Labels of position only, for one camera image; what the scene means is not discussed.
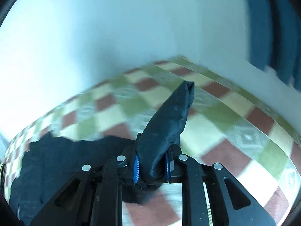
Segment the black puffer jacket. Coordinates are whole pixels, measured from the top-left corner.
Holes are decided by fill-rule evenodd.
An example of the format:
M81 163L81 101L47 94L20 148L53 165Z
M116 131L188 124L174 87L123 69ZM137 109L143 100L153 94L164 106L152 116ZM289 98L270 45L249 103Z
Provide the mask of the black puffer jacket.
M136 145L140 176L126 184L124 148L136 141L107 136L72 141L44 135L24 154L11 196L2 200L8 225L121 225L122 201L142 204L166 182L165 153L179 145L193 102L183 82L154 114Z

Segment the checkered bed cover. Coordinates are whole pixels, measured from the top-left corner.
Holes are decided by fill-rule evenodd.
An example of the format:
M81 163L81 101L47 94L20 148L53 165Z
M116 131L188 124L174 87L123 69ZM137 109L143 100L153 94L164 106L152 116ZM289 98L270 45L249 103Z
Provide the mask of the checkered bed cover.
M300 189L300 134L248 91L183 57L105 80L23 129L6 151L5 198L31 141L47 132L72 140L135 139L183 81L194 82L195 92L182 152L207 165L221 163L281 225Z

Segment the blue curtain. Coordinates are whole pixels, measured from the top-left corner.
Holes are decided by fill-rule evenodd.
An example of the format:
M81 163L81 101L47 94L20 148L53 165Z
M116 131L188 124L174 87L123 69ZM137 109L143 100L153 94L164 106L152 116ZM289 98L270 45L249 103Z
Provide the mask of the blue curtain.
M280 81L300 90L300 16L291 0L246 0L249 62L272 68Z

